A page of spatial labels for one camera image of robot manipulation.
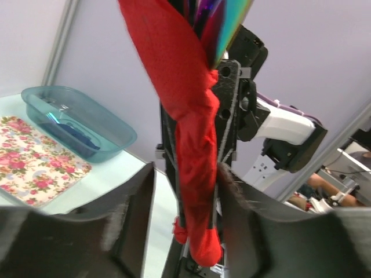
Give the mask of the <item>red paper napkin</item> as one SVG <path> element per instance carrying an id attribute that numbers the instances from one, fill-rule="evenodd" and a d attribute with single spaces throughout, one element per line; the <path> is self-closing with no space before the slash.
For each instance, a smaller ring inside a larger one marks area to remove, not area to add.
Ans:
<path id="1" fill-rule="evenodd" d="M 165 111 L 176 122 L 176 155 L 185 225 L 175 222 L 179 243 L 195 262 L 214 266 L 222 249 L 210 227 L 217 174 L 214 119 L 218 72 L 186 19 L 168 1 L 120 1 L 129 35 Z"/>

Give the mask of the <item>blue napkin roll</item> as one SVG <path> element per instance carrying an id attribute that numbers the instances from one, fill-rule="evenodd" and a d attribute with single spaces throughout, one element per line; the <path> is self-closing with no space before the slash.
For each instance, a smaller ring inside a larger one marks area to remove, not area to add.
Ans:
<path id="1" fill-rule="evenodd" d="M 41 123 L 40 127 L 60 141 L 65 147 L 85 159 L 93 156 L 100 150 L 100 147 L 92 143 L 91 139 L 68 125 L 46 122 Z"/>

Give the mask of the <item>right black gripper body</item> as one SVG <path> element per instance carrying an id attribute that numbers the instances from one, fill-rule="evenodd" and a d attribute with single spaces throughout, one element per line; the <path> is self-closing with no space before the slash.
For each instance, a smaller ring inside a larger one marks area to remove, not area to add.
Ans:
<path id="1" fill-rule="evenodd" d="M 229 49 L 229 58 L 240 63 L 242 68 L 250 68 L 250 77 L 239 80 L 239 112 L 237 138 L 240 141 L 252 140 L 268 117 L 268 109 L 257 102 L 257 89 L 254 78 L 264 64 L 268 49 L 258 36 L 240 26 Z"/>

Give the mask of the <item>teal plastic bin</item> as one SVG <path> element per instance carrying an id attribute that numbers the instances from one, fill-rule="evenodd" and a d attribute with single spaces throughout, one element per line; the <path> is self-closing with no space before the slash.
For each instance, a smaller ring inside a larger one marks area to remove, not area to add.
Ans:
<path id="1" fill-rule="evenodd" d="M 65 124 L 100 147 L 87 159 L 80 156 L 88 162 L 108 161 L 137 138 L 131 126 L 95 100 L 70 87 L 31 87 L 24 89 L 21 97 L 26 104 L 27 116 L 39 127 L 46 122 Z"/>

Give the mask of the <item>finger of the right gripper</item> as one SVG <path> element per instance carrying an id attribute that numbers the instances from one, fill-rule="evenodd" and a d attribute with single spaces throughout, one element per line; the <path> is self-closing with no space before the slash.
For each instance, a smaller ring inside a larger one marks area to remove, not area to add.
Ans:
<path id="1" fill-rule="evenodd" d="M 220 106 L 215 118 L 217 132 L 218 160 L 231 164 L 236 157 L 239 82 L 242 70 L 235 60 L 223 60 L 218 66 L 219 80 L 213 92 Z M 161 108 L 161 158 L 165 160 L 165 173 L 177 198 L 180 197 L 175 152 L 176 122 Z M 212 268 L 199 266 L 188 250 L 188 244 L 181 245 L 172 240 L 162 277 L 223 277 L 226 259 L 222 258 Z"/>

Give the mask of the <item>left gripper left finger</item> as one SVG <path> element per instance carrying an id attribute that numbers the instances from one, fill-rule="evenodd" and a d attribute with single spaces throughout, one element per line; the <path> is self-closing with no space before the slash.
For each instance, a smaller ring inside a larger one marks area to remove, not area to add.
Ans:
<path id="1" fill-rule="evenodd" d="M 2 277 L 140 277 L 155 170 L 67 214 L 1 208 Z"/>

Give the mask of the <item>iridescent knife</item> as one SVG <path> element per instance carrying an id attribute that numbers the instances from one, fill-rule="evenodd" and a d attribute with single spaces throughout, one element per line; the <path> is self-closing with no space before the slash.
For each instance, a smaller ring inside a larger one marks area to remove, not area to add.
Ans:
<path id="1" fill-rule="evenodd" d="M 253 0 L 199 1 L 193 29 L 206 53 L 209 68 L 216 68 Z"/>

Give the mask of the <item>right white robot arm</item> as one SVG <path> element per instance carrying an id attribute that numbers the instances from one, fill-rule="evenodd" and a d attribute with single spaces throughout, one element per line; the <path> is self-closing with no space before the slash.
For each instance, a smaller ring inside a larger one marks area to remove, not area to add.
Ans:
<path id="1" fill-rule="evenodd" d="M 212 90 L 220 105 L 215 118 L 218 160 L 231 165 L 237 159 L 237 140 L 265 138 L 263 149 L 248 171 L 248 183 L 265 191 L 286 173 L 296 173 L 312 158 L 327 130 L 320 121 L 295 107 L 288 107 L 259 94 L 253 79 L 268 56 L 268 50 L 254 33 L 239 26 L 228 57 L 217 67 L 219 80 Z M 176 122 L 161 105 L 162 143 L 155 150 L 165 159 L 165 173 L 180 199 L 175 150 Z M 227 277 L 224 266 L 199 266 L 188 247 L 173 237 L 161 277 Z"/>

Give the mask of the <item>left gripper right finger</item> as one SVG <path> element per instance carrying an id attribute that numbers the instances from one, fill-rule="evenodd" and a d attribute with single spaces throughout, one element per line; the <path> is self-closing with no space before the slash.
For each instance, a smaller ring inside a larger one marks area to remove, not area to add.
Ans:
<path id="1" fill-rule="evenodd" d="M 312 214 L 289 207 L 219 164 L 229 277 L 369 277 L 370 209 Z"/>

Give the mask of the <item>floral tray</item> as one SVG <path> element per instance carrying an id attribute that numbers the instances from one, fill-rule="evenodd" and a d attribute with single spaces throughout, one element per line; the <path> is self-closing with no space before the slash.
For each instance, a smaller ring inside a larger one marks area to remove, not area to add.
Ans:
<path id="1" fill-rule="evenodd" d="M 1 190 L 43 206 L 91 170 L 91 165 L 16 116 L 1 118 Z"/>

